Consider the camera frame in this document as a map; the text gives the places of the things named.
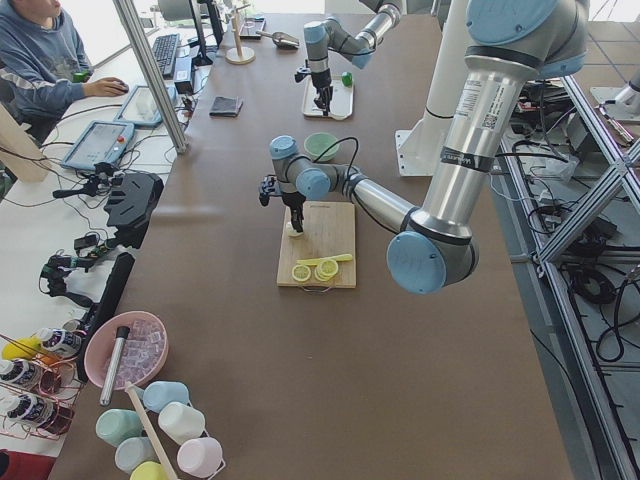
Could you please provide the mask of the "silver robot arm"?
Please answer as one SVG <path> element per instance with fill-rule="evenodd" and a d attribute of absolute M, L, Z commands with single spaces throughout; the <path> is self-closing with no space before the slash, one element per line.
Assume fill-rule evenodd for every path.
<path fill-rule="evenodd" d="M 401 20 L 401 1 L 362 1 L 362 4 L 375 16 L 357 34 L 345 30 L 334 16 L 304 25 L 305 65 L 296 70 L 294 79 L 300 83 L 305 77 L 311 78 L 316 92 L 314 104 L 323 116 L 330 114 L 333 97 L 329 52 L 336 52 L 357 68 L 364 69 L 384 35 Z"/>
<path fill-rule="evenodd" d="M 465 28 L 468 69 L 439 164 L 421 206 L 378 185 L 353 164 L 319 164 L 294 138 L 269 146 L 274 171 L 259 187 L 267 204 L 280 198 L 296 231 L 303 206 L 338 191 L 393 237 L 386 261 L 394 281 L 427 294 L 471 275 L 479 252 L 469 219 L 525 83 L 579 71 L 586 54 L 585 1 L 472 1 Z"/>

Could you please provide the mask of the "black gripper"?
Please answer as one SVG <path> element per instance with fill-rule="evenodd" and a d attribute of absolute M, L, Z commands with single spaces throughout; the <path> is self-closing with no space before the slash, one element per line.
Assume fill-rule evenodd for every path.
<path fill-rule="evenodd" d="M 291 227 L 295 232 L 303 232 L 303 205 L 306 197 L 300 192 L 288 192 L 281 188 L 280 182 L 273 174 L 266 175 L 258 187 L 258 199 L 263 207 L 269 205 L 271 198 L 281 198 L 283 203 L 290 208 Z"/>
<path fill-rule="evenodd" d="M 324 116 L 329 116 L 332 101 L 332 77 L 327 59 L 306 60 L 302 67 L 299 67 L 294 73 L 294 80 L 299 83 L 305 77 L 310 77 L 313 86 L 318 89 L 314 99 L 315 105 L 320 109 L 324 109 Z"/>

